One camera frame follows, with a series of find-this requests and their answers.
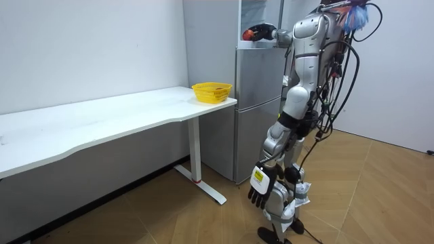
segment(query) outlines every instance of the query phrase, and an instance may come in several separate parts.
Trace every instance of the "blue object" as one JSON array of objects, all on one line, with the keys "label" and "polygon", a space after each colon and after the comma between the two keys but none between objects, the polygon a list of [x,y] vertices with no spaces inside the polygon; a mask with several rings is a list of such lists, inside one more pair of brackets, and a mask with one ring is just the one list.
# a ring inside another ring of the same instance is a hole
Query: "blue object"
[{"label": "blue object", "polygon": [[361,30],[369,21],[366,6],[353,6],[347,14],[343,29],[346,33]]}]

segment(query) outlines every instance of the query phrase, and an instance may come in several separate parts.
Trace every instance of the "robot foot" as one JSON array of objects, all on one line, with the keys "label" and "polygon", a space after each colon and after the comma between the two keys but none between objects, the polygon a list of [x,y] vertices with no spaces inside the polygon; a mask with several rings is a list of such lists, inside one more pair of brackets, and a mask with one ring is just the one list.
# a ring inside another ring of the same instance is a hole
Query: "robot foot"
[{"label": "robot foot", "polygon": [[285,239],[283,243],[278,241],[279,238],[277,237],[276,233],[265,227],[259,227],[258,236],[267,244],[292,244],[288,239]]},{"label": "robot foot", "polygon": [[304,224],[301,222],[301,220],[296,219],[294,222],[292,222],[290,227],[295,233],[299,235],[304,234]]}]

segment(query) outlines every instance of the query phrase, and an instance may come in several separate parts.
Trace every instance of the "desk foot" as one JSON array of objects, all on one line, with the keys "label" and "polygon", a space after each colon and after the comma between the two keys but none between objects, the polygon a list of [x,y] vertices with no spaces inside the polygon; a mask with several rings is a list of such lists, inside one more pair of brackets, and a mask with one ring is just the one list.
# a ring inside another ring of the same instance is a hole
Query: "desk foot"
[{"label": "desk foot", "polygon": [[[174,167],[176,170],[178,170],[181,174],[183,174],[185,177],[187,177],[191,182],[194,183],[194,181],[191,179],[191,172],[188,171],[186,168],[184,168],[181,165],[177,165]],[[200,181],[199,183],[194,183],[196,186],[200,187],[203,191],[205,191],[209,196],[211,196],[216,202],[220,205],[223,205],[223,203],[226,203],[226,198],[220,194],[217,190],[214,190],[211,186],[208,186],[203,181]]]}]

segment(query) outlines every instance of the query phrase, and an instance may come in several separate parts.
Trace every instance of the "wooden floor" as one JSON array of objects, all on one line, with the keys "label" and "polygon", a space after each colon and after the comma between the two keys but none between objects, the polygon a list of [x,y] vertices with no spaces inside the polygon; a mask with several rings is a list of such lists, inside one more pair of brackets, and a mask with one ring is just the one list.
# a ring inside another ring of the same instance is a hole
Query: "wooden floor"
[{"label": "wooden floor", "polygon": [[[311,203],[300,219],[325,244],[434,243],[434,157],[336,131],[304,168]],[[256,229],[270,224],[248,201],[249,183],[205,166],[203,179],[228,199],[223,206],[172,170],[33,243],[263,243]]]}]

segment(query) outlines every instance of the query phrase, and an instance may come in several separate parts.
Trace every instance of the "red object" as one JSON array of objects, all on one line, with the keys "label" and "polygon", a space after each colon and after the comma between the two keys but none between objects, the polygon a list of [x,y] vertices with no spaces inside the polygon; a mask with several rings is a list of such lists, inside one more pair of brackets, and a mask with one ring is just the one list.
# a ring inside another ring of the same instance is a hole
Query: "red object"
[{"label": "red object", "polygon": [[250,41],[250,40],[252,40],[253,36],[254,36],[254,33],[252,30],[246,30],[243,33],[243,40],[244,41]]}]

